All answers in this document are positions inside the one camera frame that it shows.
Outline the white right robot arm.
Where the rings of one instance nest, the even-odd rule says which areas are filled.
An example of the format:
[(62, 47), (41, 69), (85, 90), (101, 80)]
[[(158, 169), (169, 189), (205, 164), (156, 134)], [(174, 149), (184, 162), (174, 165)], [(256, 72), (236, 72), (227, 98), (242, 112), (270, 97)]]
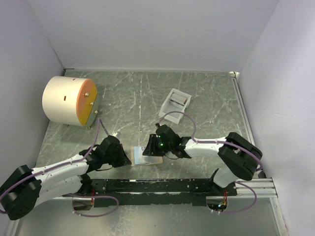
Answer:
[(164, 124), (150, 135), (142, 155), (164, 156), (169, 152), (189, 159), (218, 156), (225, 166), (215, 171), (209, 183), (209, 191), (216, 196), (238, 179), (252, 180), (254, 173), (262, 168), (262, 152), (236, 132), (219, 139), (196, 139), (180, 137)]

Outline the white plastic card tray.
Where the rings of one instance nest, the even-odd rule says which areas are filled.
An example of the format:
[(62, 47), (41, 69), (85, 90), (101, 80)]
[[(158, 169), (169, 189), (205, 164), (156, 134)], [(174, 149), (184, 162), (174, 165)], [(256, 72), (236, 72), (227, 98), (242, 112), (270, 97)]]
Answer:
[[(176, 94), (179, 94), (183, 97), (186, 97), (187, 98), (186, 104), (184, 106), (179, 106), (177, 104), (170, 103), (170, 96), (172, 95), (172, 93), (176, 93)], [(183, 113), (185, 111), (185, 109), (187, 108), (187, 106), (190, 104), (190, 100), (191, 100), (191, 95), (173, 88), (170, 91), (170, 93), (168, 94), (165, 101), (163, 102), (161, 109), (160, 109), (160, 112), (159, 112), (159, 116), (163, 117), (166, 113), (174, 112), (174, 113), (171, 113), (169, 115), (166, 115), (165, 119), (172, 122), (172, 123), (179, 124), (180, 120), (182, 119), (182, 117), (184, 115), (181, 113), (178, 113), (178, 112)]]

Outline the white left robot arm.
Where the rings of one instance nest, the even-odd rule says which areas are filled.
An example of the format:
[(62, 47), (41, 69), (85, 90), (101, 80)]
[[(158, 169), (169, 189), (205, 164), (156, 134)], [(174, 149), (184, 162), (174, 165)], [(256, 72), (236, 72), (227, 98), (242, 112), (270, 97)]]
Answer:
[(74, 194), (90, 196), (92, 179), (89, 173), (104, 164), (113, 168), (130, 165), (120, 140), (109, 135), (101, 144), (95, 144), (77, 155), (40, 168), (18, 167), (0, 188), (0, 204), (10, 220), (18, 220), (39, 204)]

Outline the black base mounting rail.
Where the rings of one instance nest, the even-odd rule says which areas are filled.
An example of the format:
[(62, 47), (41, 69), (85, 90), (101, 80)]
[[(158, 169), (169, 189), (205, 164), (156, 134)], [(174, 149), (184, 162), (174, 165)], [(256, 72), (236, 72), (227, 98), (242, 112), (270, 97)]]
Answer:
[(234, 183), (221, 188), (210, 178), (184, 179), (92, 179), (75, 193), (78, 197), (112, 196), (121, 206), (180, 205), (206, 206), (206, 198), (236, 196)]

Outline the cream cylindrical drawer cabinet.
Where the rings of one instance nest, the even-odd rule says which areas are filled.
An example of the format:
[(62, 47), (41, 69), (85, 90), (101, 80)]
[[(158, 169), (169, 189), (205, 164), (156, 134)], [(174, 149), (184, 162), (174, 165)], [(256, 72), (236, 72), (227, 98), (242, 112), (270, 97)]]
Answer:
[(53, 77), (45, 87), (42, 107), (56, 123), (89, 127), (98, 113), (99, 96), (91, 79)]

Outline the beige leather card holder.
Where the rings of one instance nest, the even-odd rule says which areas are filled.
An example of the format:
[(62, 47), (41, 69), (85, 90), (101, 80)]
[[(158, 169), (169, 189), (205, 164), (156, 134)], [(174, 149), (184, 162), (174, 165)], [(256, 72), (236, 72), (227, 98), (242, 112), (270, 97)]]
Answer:
[(157, 165), (163, 163), (163, 157), (161, 156), (143, 156), (142, 158), (134, 158), (134, 147), (130, 148), (130, 160), (131, 166), (147, 166), (147, 165)]

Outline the credit card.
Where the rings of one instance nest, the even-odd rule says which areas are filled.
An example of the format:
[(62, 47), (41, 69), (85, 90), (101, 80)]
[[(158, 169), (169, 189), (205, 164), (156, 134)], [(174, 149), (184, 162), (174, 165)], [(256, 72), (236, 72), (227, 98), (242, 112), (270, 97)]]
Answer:
[(145, 150), (145, 147), (143, 147), (143, 146), (134, 147), (134, 152), (133, 152), (134, 158), (142, 158), (144, 150)]

